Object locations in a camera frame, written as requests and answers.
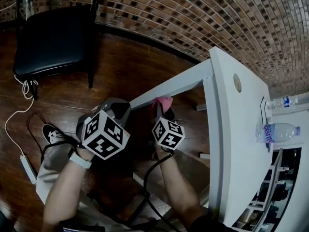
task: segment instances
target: pink object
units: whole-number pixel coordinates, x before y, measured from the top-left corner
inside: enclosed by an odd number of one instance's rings
[[[160,102],[162,104],[163,114],[165,114],[166,111],[172,106],[173,98],[172,97],[158,97],[158,98],[155,98],[153,100],[152,108],[154,107],[154,105],[157,102]]]

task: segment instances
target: human arm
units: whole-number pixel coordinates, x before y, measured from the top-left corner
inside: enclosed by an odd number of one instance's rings
[[[79,148],[77,154],[88,161],[94,156],[89,150]],[[85,168],[68,161],[47,196],[42,231],[55,231],[60,221],[75,216],[85,172]]]
[[[159,160],[169,154],[157,144],[155,148]],[[180,222],[188,230],[197,218],[204,215],[198,196],[188,180],[180,173],[174,157],[161,163],[160,167],[170,205]]]

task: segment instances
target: bottle cap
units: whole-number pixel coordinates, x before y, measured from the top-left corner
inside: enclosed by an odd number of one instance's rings
[[[300,127],[297,126],[297,127],[296,127],[296,136],[299,136],[299,135],[300,135]]]

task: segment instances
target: brick wall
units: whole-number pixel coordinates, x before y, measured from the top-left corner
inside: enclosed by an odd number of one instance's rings
[[[0,0],[0,10],[14,0]],[[33,0],[32,12],[92,0]],[[271,86],[272,96],[308,91],[309,0],[100,0],[97,23],[129,30],[201,61],[217,46]],[[0,12],[14,19],[15,7]]]

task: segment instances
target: white wristband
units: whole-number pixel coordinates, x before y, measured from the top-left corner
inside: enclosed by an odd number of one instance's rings
[[[84,160],[83,158],[81,158],[79,155],[76,154],[76,152],[73,152],[73,154],[70,157],[71,161],[74,161],[75,163],[77,163],[78,165],[80,165],[83,168],[90,168],[91,163],[88,160]]]

